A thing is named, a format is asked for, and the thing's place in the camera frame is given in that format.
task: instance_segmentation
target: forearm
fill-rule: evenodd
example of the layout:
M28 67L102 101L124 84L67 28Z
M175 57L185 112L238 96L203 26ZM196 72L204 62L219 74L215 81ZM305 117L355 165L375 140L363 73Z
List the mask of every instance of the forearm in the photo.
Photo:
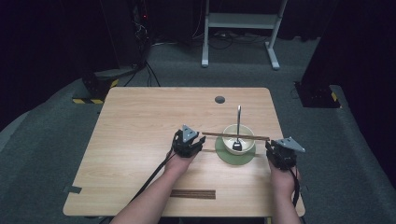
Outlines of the forearm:
M275 224L301 224L291 198L285 195L274 194L274 223Z
M173 175L161 175L148 186L137 198L122 209L111 222L152 224L161 218L172 188L177 181Z

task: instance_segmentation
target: spoon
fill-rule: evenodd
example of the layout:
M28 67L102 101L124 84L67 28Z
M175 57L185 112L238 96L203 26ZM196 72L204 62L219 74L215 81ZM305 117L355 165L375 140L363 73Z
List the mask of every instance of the spoon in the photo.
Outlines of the spoon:
M239 135L239 124L241 122L241 105L238 106L238 122L236 123L236 135ZM239 142L239 137L233 143L233 150L242 151L242 144Z

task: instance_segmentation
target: wooden table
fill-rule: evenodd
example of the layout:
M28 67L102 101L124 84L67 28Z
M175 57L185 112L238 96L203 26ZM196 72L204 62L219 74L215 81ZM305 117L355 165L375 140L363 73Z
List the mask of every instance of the wooden table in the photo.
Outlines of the wooden table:
M217 96L225 103L216 103ZM238 105L241 123L255 135L283 138L265 88L111 89L73 183L82 190L69 193L64 213L115 216L163 161L183 124L197 132L221 133L236 123ZM163 216L270 217L273 198L264 142L256 142L251 162L236 166L219 158L215 141L206 138L203 151L175 189L214 189L216 200L172 197ZM297 212L304 214L302 199Z

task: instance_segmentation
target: white metal stand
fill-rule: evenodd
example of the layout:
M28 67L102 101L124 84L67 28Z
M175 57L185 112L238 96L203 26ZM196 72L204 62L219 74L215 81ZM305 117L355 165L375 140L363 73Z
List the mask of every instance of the white metal stand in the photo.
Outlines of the white metal stand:
M202 67L209 66L209 47L208 35L209 27L224 27L224 28L252 28L252 29L266 29L273 30L269 42L265 42L265 48L271 60L273 69L278 70L279 62L277 61L274 44L282 22L283 12L285 11L288 0L282 0L280 10L275 15L262 14L235 14L235 13L210 13L209 1L206 0L205 9L205 37L202 50Z

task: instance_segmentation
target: black cable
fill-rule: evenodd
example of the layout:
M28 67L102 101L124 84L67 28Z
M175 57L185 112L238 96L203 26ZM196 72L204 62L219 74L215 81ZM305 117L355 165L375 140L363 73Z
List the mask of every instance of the black cable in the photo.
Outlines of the black cable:
M250 36L250 37L253 38L253 39L252 40L243 41L243 40L237 40L237 38L246 38L246 36L244 36L244 35L234 36L233 37L233 42L235 44L254 44L254 43L265 42L265 40L268 39L268 36L266 36L263 40L257 40L260 37L264 37L262 35L256 35L256 36Z
M301 220L303 221L303 224L306 224L305 218L301 217Z
M218 47L215 47L215 46L213 46L213 45L211 45L211 44L207 44L209 47L211 47L212 49L227 49L227 48L229 48L232 44L233 44L233 37L231 36L231 35L228 35L228 34L225 34L225 36L221 36L221 37L218 37L218 36L215 36L217 39L219 39L219 40L224 40L224 41L227 41L228 39L230 39L231 41L229 42L229 45L227 45L227 46L225 46L225 47L223 47L223 48L218 48Z
M280 153L277 153L277 156L278 156L279 158L282 158L282 156L280 155ZM291 167L289 167L289 166L286 164L285 160L282 160L282 162L283 162L283 164L285 165L285 167L288 167L288 171L290 171L291 175L293 176L293 180L294 180L294 196L293 196L292 202L293 202L293 205L294 205L294 207L295 207L295 206L297 205L297 201L298 201L298 199L299 199L299 197L300 197L300 182L299 182L299 180L298 180L298 178L297 178L297 175L298 175L297 165L296 165L296 174L294 174L294 172L291 170Z
M148 70L148 81L147 81L147 85L148 87L151 86L151 72L149 71L149 68L146 66L147 70Z
M134 78L135 75L136 75L136 73L134 73L134 74L132 75L132 77L129 78L129 80L125 83L125 85L124 85L123 87L126 87L126 86L129 84L129 82Z
M149 68L149 70L151 70L152 75L154 76L155 80L157 81L158 86L161 87L161 84L160 84L160 82L158 81L158 78L157 78L157 76L155 75L154 70L152 70L152 68L151 68L151 66L149 65L148 62L146 62L146 65L147 65L147 67Z
M192 34L192 38L195 38L195 35L197 34L198 29L199 29L199 25L201 24L201 20L202 20L203 14L204 14L204 7L203 7L203 5L204 5L204 0L201 0L201 11L200 11L200 13L199 13L198 25L197 25L197 28L195 29L194 34Z
M191 47L192 48L201 48L203 44L204 44L204 40L203 39L193 39L191 41Z
M174 139L172 142L175 141L176 137L177 137L177 134L175 133L175 136L174 136ZM142 186L142 188L140 188L140 190L136 193L136 195L132 198L131 201L133 201L135 198L137 198L147 188L149 183L151 183L152 179L158 174L158 172L161 171L161 169L165 166L165 164L176 155L176 154L174 154L171 156L172 150L173 150L173 146L171 146L171 149L166 154L165 160L163 160L163 162L161 162L161 164L157 167L157 169L155 169L155 171L152 173L152 175L148 178L146 183Z

